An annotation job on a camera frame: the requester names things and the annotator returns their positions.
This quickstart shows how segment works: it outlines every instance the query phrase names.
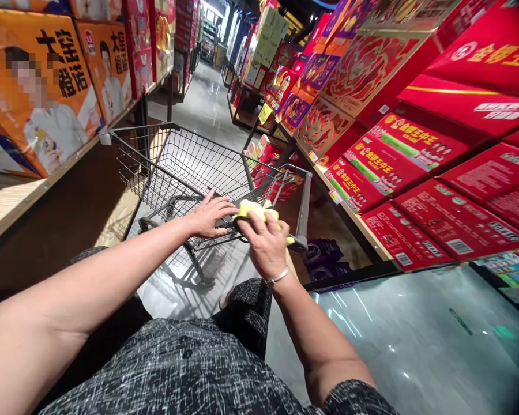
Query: man in white shirt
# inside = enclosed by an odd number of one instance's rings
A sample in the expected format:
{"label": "man in white shirt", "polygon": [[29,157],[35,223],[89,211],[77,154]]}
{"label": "man in white shirt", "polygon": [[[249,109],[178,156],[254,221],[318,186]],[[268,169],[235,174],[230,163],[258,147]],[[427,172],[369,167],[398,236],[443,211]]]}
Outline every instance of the man in white shirt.
{"label": "man in white shirt", "polygon": [[106,71],[106,81],[102,88],[102,100],[105,106],[104,116],[106,117],[106,123],[109,124],[115,117],[121,114],[125,100],[123,98],[121,83],[111,72],[110,48],[108,48],[108,45],[104,41],[100,42],[100,55],[102,56],[102,64]]}
{"label": "man in white shirt", "polygon": [[40,63],[32,61],[28,52],[6,48],[6,67],[23,92],[29,94],[34,108],[23,128],[25,139],[51,173],[88,141],[87,134],[70,107],[49,101]]}

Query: hand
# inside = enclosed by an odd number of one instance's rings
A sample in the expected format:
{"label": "hand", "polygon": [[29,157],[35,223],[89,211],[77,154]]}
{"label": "hand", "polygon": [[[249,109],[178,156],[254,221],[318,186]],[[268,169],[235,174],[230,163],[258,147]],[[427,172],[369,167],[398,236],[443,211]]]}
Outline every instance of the hand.
{"label": "hand", "polygon": [[250,242],[250,259],[266,281],[280,276],[287,268],[287,236],[290,227],[266,213],[266,222],[248,212],[250,223],[240,221],[240,231]]}
{"label": "hand", "polygon": [[226,235],[228,230],[215,229],[215,223],[224,216],[238,212],[236,206],[229,202],[229,196],[212,199],[214,191],[211,189],[199,207],[185,216],[190,222],[193,236],[219,237]]}

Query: price tag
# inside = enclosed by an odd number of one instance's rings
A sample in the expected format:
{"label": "price tag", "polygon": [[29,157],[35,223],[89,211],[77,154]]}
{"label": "price tag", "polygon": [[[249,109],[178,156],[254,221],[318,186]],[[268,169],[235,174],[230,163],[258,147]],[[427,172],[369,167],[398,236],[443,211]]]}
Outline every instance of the price tag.
{"label": "price tag", "polygon": [[333,200],[335,205],[339,205],[342,202],[342,197],[340,197],[339,193],[333,189],[329,192],[330,198]]}

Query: person's right hand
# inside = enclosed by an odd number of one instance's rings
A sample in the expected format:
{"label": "person's right hand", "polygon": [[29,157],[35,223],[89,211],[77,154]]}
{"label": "person's right hand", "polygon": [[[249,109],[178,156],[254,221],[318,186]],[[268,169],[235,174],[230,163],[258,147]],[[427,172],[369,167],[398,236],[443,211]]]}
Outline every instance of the person's right hand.
{"label": "person's right hand", "polygon": [[287,236],[290,227],[266,213],[266,222],[248,212],[250,223],[240,221],[240,231],[250,242],[250,259],[266,281],[279,277],[287,268]]}

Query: leg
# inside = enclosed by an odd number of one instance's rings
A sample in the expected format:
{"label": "leg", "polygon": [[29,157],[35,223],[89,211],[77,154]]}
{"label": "leg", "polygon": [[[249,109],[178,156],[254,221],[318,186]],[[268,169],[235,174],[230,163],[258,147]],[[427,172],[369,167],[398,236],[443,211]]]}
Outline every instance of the leg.
{"label": "leg", "polygon": [[234,334],[260,359],[265,358],[271,289],[261,278],[247,280],[231,291],[227,306],[212,316],[221,331]]}

